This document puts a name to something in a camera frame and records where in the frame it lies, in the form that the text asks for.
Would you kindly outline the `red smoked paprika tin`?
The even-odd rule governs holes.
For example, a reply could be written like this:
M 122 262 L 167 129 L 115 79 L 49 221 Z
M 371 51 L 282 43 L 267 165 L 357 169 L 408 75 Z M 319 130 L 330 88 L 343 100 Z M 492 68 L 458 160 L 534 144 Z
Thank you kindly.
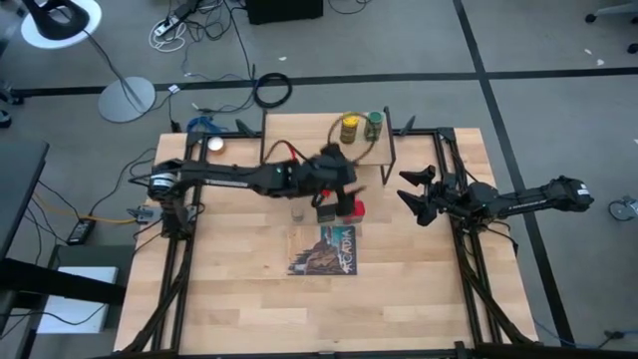
M 344 216 L 342 218 L 342 222 L 346 225 L 360 223 L 363 220 L 365 213 L 366 209 L 364 203 L 356 198 L 354 200 L 353 211 Z

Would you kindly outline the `black power adapter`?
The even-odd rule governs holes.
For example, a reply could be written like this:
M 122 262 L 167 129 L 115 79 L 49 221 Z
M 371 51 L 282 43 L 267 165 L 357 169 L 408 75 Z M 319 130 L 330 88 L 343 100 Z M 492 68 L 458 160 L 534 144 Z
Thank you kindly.
M 96 221 L 93 219 L 78 219 L 68 238 L 66 239 L 66 244 L 69 246 L 85 244 L 95 226 Z

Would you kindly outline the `black box on floor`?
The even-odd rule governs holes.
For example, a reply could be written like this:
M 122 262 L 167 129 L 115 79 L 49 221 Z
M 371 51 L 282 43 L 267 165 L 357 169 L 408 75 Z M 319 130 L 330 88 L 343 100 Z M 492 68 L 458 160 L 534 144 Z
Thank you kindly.
M 317 19 L 324 15 L 324 0 L 245 0 L 251 25 Z

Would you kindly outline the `black desk crossbar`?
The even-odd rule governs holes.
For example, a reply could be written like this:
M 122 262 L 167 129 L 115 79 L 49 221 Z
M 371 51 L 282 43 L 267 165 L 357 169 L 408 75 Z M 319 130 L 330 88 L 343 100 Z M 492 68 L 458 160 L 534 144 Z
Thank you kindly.
M 113 305 L 124 303 L 126 288 L 12 258 L 0 260 L 0 288 Z

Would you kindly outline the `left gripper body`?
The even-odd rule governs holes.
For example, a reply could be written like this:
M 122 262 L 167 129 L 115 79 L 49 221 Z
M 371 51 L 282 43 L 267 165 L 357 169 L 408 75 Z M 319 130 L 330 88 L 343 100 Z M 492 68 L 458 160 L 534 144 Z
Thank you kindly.
M 322 190 L 331 190 L 339 199 L 354 199 L 358 192 L 345 191 L 345 186 L 357 180 L 355 165 L 345 157 L 338 144 L 329 143 L 298 168 L 297 195 L 311 196 Z

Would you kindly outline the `black aluminium table frame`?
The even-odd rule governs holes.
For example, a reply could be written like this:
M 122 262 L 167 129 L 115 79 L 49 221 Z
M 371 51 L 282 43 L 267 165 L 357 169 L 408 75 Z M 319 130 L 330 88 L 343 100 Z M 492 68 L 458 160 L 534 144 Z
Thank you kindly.
M 355 276 L 291 276 L 319 233 L 291 203 L 196 186 L 151 196 L 164 211 L 136 248 L 115 352 L 108 359 L 522 359 L 536 355 L 509 244 L 450 217 L 417 226 L 372 185 L 357 231 Z

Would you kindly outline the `onion spice jar yellow lid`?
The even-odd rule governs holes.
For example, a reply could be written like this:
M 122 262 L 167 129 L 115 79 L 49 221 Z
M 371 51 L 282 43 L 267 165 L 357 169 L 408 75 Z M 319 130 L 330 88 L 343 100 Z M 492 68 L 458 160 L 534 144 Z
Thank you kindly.
M 356 140 L 360 116 L 356 113 L 346 113 L 341 117 L 340 141 L 350 145 Z

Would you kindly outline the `office chair base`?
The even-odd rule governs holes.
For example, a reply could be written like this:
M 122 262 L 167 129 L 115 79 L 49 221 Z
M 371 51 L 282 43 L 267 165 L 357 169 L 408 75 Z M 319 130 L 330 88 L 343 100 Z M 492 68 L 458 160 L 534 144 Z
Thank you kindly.
M 585 16 L 584 21 L 587 24 L 594 23 L 601 16 L 612 15 L 631 15 L 630 23 L 638 27 L 638 0 L 628 0 L 627 3 L 621 5 L 614 5 L 610 7 L 599 8 L 593 13 L 589 13 Z

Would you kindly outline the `wooden shelf black metal legs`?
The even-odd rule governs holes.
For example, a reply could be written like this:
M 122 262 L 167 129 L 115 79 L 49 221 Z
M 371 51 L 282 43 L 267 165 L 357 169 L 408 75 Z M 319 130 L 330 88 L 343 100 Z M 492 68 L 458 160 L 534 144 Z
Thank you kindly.
M 340 141 L 341 117 L 343 113 L 317 114 L 275 114 L 264 112 L 262 115 L 262 140 L 260 158 L 266 162 L 289 160 L 293 157 L 289 146 L 295 147 L 301 157 L 310 158 L 328 143 L 336 143 L 349 160 L 359 165 L 360 181 L 378 181 L 385 185 L 390 179 L 396 162 L 396 151 L 390 109 L 384 107 L 381 136 L 376 142 L 368 142 L 364 136 L 366 115 L 360 116 L 356 140 L 346 145 Z

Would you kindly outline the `grey caster wheel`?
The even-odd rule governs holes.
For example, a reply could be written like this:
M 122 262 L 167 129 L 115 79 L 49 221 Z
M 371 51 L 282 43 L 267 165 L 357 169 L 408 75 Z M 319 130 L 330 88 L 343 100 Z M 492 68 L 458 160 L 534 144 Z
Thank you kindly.
M 625 195 L 608 204 L 609 214 L 618 221 L 638 218 L 638 199 Z

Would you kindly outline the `black desk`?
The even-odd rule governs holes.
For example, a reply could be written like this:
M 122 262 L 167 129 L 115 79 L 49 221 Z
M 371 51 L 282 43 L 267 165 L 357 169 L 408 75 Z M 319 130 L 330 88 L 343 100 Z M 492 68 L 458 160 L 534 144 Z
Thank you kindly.
M 0 141 L 0 260 L 13 242 L 48 149 L 42 141 Z

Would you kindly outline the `Acadia picture book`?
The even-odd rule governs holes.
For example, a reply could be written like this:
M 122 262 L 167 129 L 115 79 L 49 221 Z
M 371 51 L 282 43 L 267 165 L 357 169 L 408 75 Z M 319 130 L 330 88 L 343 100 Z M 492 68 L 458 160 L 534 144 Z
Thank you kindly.
M 321 226 L 289 254 L 288 275 L 357 275 L 357 227 Z

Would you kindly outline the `grey metal clamp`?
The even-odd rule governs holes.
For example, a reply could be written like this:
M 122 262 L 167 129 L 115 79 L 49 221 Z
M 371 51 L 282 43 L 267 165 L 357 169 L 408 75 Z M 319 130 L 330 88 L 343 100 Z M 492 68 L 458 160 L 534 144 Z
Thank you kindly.
M 162 209 L 159 206 L 143 204 L 136 208 L 128 208 L 127 213 L 136 223 L 144 225 L 161 220 Z

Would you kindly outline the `white power strip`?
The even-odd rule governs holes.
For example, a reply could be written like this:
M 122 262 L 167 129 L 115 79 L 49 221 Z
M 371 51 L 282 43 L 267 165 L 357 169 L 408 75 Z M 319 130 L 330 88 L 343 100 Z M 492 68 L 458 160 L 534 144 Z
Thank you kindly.
M 155 25 L 154 29 L 152 30 L 152 34 L 155 36 L 161 37 L 165 33 L 177 27 L 179 23 L 180 23 L 180 20 L 178 17 L 176 17 L 175 15 L 170 15 L 164 20 L 159 21 Z

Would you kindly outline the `oregano jar green lid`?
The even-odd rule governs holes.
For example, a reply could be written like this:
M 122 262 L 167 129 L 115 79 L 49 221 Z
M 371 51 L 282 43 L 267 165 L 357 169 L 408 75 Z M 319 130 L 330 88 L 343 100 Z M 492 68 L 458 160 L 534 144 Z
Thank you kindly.
M 384 115 L 380 112 L 370 112 L 366 115 L 366 125 L 364 136 L 368 142 L 376 142 L 381 136 L 383 129 Z

